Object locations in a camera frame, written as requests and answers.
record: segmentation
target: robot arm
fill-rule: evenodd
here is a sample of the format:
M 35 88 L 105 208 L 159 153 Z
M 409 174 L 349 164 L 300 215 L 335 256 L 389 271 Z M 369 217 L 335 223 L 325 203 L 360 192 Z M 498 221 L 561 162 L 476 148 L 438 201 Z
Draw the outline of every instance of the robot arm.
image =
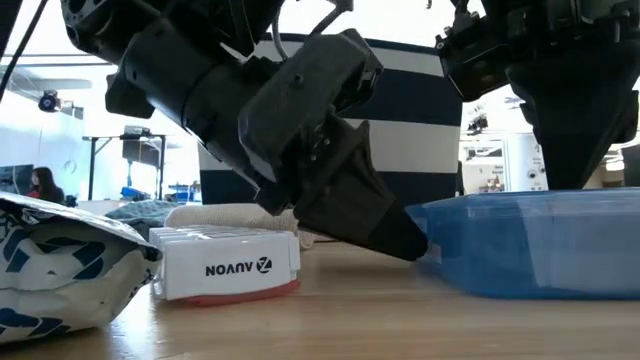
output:
M 162 111 L 271 214 L 294 207 L 302 228 L 419 258 L 426 239 L 373 169 L 368 124 L 339 117 L 383 70 L 362 37 L 314 34 L 283 62 L 227 50 L 250 56 L 283 1 L 63 0 L 63 13 L 77 48 L 119 65 L 109 111 Z M 445 75 L 464 101 L 511 84 L 551 189 L 582 187 L 613 142 L 635 136 L 640 0 L 482 0 L 485 17 L 452 2 L 436 43 Z
M 582 188 L 638 127 L 638 0 L 461 0 L 436 49 L 465 101 L 511 84 L 542 147 L 550 189 Z
M 283 1 L 62 6 L 73 44 L 119 65 L 108 111 L 149 118 L 158 109 L 251 183 L 269 213 L 293 207 L 301 228 L 417 259 L 427 241 L 375 172 L 368 123 L 354 129 L 338 115 L 367 100 L 383 70 L 364 39 L 315 34 L 283 62 L 227 50 L 250 56 Z

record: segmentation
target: camera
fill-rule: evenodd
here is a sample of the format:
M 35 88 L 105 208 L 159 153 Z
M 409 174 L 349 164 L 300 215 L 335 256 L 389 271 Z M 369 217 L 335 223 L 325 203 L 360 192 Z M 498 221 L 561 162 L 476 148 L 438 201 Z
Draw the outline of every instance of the camera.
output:
M 54 113 L 60 111 L 62 102 L 55 90 L 45 90 L 38 101 L 38 108 L 44 112 Z

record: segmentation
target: computer monitor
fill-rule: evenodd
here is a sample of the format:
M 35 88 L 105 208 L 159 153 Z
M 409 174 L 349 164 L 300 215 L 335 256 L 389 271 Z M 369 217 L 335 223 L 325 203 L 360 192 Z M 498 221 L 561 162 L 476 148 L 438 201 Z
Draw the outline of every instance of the computer monitor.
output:
M 33 165 L 0 167 L 0 191 L 26 195 L 31 191 Z

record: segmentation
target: white box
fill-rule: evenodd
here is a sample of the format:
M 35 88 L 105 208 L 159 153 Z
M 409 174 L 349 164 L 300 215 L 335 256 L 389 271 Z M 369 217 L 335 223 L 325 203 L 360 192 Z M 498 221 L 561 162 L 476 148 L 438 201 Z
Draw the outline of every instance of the white box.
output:
M 297 279 L 300 247 L 288 231 L 199 225 L 151 229 L 164 252 L 154 294 L 166 300 L 238 295 Z

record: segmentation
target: translucent blue bin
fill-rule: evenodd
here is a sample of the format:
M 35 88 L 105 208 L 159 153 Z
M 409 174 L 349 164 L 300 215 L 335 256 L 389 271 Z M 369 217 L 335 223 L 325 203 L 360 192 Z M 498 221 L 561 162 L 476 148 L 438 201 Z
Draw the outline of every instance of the translucent blue bin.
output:
M 474 295 L 640 299 L 640 189 L 497 193 L 407 208 L 418 266 Z

